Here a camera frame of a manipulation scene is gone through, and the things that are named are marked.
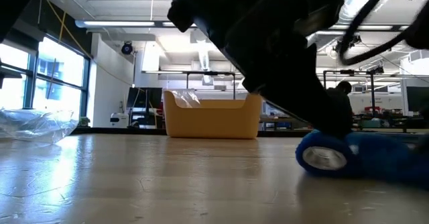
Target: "security camera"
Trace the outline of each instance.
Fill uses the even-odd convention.
[[[133,53],[133,42],[124,42],[122,46],[122,54],[124,55],[130,55]]]

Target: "yellow bin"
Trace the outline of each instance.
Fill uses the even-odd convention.
[[[199,100],[200,107],[185,108],[182,99],[164,91],[164,114],[170,137],[254,139],[259,126],[262,98]]]

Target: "person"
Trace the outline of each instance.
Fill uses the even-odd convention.
[[[344,80],[335,88],[329,88],[326,90],[328,96],[333,100],[334,104],[346,119],[345,122],[350,125],[350,129],[353,127],[353,110],[351,108],[350,99],[347,95],[351,92],[351,89],[351,84]]]

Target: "clear plastic bag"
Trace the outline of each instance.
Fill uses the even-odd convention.
[[[176,99],[176,104],[180,107],[185,108],[196,108],[200,107],[200,101],[195,95],[194,89],[180,89],[180,90],[168,90],[173,93]]]
[[[78,125],[73,111],[0,110],[0,138],[56,143]]]

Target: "ceiling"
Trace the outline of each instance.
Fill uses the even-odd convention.
[[[171,0],[50,0],[75,19],[97,19],[97,20],[168,20],[167,12],[170,8]],[[365,3],[365,0],[346,0],[350,2]],[[409,24],[414,20],[415,15],[426,3],[426,0],[383,0],[376,12],[373,12],[365,23],[368,24]],[[355,9],[356,4],[344,7],[342,12],[347,9],[350,15],[350,9]],[[161,60],[161,68],[168,70],[177,68],[177,65],[191,65],[192,61],[198,61],[198,50],[190,43],[190,31],[181,33],[174,28],[109,28],[109,35],[116,36],[121,34],[154,34],[158,42],[162,45],[166,57]],[[376,47],[388,39],[394,37],[397,33],[385,32],[361,32],[363,44],[357,44],[349,51],[349,55],[360,54],[368,51],[369,48]],[[336,61],[335,53],[332,47],[336,44],[336,38],[339,36],[330,36],[317,41],[319,54],[317,67],[320,69],[341,69],[343,68]],[[136,43],[137,48],[143,47],[144,42]],[[121,41],[112,41],[119,49]],[[399,62],[398,59],[408,55],[408,52],[414,51],[405,44],[399,44],[392,48],[391,52],[383,53],[382,56],[374,57],[370,60],[354,65],[354,69],[359,67],[368,67],[369,64],[379,64],[380,59],[385,58],[384,68],[386,72],[399,72],[398,67],[393,64]],[[227,59],[213,46],[208,51],[210,62],[213,64],[224,64]]]

